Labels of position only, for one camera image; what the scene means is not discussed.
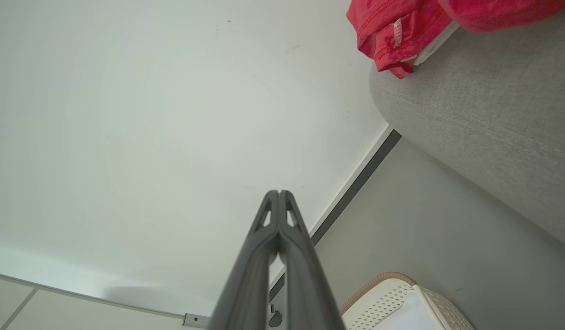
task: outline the laundry basket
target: laundry basket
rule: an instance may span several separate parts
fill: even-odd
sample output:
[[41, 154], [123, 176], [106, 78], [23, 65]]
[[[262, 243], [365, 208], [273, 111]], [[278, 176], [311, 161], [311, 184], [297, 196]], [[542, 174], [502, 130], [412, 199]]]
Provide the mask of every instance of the laundry basket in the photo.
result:
[[374, 328], [402, 307], [408, 291], [415, 291], [436, 329], [474, 330], [451, 302], [399, 272], [385, 272], [376, 276], [341, 307], [346, 329]]

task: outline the red fabric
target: red fabric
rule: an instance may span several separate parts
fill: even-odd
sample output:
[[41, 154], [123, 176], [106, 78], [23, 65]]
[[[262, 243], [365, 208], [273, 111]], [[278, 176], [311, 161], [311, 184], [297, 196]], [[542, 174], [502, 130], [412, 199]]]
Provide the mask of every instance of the red fabric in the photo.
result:
[[[396, 44], [394, 23], [401, 19], [402, 42]], [[451, 22], [437, 0], [352, 0], [347, 19], [357, 32], [358, 49], [400, 79], [413, 72], [400, 62], [421, 52]]]
[[475, 32], [496, 31], [542, 21], [565, 9], [565, 0], [438, 1], [456, 23]]
[[[413, 65], [401, 60], [421, 52], [452, 19], [471, 31], [494, 31], [541, 21], [563, 9], [565, 0], [351, 0], [347, 19], [357, 32], [358, 49], [378, 71], [390, 69], [402, 79]], [[395, 36], [398, 19], [402, 37]]]

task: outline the wall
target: wall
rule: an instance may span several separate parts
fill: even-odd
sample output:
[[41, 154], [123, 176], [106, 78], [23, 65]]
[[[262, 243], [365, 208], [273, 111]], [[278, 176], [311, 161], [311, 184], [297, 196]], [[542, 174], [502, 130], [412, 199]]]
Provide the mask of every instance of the wall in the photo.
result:
[[190, 330], [182, 316], [81, 297], [0, 276], [0, 330]]
[[477, 329], [565, 329], [565, 246], [405, 138], [316, 250], [338, 305], [398, 271]]
[[0, 273], [210, 315], [263, 195], [312, 224], [385, 124], [348, 6], [0, 0]]

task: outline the gray sofa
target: gray sofa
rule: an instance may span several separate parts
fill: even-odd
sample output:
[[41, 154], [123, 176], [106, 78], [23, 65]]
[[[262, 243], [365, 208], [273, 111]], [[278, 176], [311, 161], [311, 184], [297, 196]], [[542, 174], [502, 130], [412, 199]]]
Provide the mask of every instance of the gray sofa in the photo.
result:
[[370, 84], [399, 133], [565, 244], [565, 11], [460, 28], [410, 77]]

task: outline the floor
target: floor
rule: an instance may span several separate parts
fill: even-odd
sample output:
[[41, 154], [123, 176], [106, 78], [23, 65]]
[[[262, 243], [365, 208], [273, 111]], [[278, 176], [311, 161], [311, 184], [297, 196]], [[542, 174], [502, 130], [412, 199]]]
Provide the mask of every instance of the floor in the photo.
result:
[[338, 306], [398, 271], [476, 329], [565, 329], [565, 246], [405, 138], [316, 251]]

